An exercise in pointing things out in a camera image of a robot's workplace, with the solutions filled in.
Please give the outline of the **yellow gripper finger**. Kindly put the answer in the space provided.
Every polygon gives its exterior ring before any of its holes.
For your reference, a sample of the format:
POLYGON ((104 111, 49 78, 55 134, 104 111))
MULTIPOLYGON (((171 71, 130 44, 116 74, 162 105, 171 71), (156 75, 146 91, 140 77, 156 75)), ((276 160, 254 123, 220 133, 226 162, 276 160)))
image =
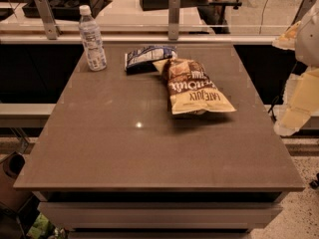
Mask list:
POLYGON ((297 21, 295 24, 290 26, 283 34, 272 42, 272 46, 281 50, 294 51, 297 31, 300 24, 301 22, 297 21))
POLYGON ((300 76, 291 74, 283 101, 274 130, 279 135, 290 136, 319 111, 319 68, 308 67, 300 76))

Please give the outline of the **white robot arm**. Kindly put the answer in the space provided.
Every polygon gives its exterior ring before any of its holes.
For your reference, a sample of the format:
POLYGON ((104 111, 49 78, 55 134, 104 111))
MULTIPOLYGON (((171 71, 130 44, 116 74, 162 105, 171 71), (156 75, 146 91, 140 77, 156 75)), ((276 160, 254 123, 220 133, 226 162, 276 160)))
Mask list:
POLYGON ((292 50, 298 62, 306 66, 301 75, 291 73, 283 94, 274 130, 281 136, 290 136, 300 130, 319 111, 319 1, 283 34, 273 47, 292 50))

